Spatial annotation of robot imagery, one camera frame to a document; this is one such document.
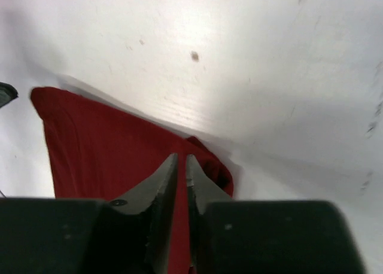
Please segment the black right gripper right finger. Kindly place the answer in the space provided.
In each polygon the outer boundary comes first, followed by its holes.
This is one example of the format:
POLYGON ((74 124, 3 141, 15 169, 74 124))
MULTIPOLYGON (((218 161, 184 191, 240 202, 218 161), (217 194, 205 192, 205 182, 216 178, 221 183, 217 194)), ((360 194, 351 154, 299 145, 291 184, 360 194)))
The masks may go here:
POLYGON ((325 200, 234 200, 186 161, 197 273, 365 273, 348 223, 325 200))

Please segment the dark red t-shirt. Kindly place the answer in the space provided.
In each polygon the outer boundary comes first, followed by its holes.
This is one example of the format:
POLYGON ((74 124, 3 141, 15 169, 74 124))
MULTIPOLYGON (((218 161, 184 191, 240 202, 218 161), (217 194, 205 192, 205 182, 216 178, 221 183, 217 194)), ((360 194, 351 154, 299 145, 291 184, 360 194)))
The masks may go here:
POLYGON ((227 167, 195 137, 183 138, 147 120, 54 87, 36 87, 31 102, 42 119, 57 198, 114 199, 178 154, 175 222, 169 273, 192 273, 186 158, 227 194, 233 178, 227 167))

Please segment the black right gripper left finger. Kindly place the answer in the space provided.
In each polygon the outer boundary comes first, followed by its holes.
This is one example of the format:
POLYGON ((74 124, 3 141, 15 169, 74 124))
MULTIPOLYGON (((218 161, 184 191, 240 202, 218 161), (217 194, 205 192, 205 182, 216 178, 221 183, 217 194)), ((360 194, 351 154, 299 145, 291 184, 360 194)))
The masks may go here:
POLYGON ((1 272, 166 273, 177 165, 111 201, 2 199, 1 272))

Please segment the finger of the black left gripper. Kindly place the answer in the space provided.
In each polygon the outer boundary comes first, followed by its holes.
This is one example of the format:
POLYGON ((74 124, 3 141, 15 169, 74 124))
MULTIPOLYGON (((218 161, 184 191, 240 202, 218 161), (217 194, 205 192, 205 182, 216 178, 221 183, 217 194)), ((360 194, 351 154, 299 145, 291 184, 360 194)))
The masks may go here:
POLYGON ((18 91, 10 84, 0 82, 0 108, 18 98, 18 91))

